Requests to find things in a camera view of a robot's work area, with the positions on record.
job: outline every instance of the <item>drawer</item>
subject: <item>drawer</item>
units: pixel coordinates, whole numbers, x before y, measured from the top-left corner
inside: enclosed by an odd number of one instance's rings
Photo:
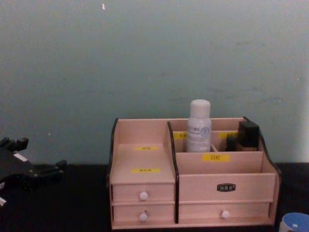
[[[174,184],[113,185],[113,202],[174,201]]]
[[[233,184],[233,191],[218,191]],[[188,174],[180,175],[182,201],[264,201],[273,202],[275,174]]]
[[[171,221],[174,220],[174,208],[173,204],[114,206],[114,221],[133,221],[137,223]]]
[[[179,205],[179,218],[268,217],[269,203]]]

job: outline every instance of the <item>wall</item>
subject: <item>wall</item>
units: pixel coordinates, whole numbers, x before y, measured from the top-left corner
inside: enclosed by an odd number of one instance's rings
[[[309,161],[307,0],[104,3],[0,1],[0,136],[28,136],[31,161],[106,163],[116,117],[197,98],[258,123],[274,161]]]

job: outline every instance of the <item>bottle cap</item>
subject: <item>bottle cap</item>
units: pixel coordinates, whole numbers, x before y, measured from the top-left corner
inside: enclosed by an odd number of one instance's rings
[[[207,118],[211,112],[211,103],[207,100],[197,99],[191,102],[190,116]]]

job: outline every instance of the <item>bottle label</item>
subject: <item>bottle label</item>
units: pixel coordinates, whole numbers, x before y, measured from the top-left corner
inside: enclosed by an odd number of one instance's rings
[[[191,152],[210,151],[210,128],[208,127],[193,127],[188,128],[187,146]]]

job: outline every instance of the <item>wooden desk organizer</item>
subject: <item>wooden desk organizer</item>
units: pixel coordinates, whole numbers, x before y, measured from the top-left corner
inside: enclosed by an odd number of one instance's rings
[[[211,119],[211,152],[187,153],[187,119],[116,119],[107,173],[112,229],[274,225],[281,174],[262,134],[258,151],[224,152],[244,120]]]

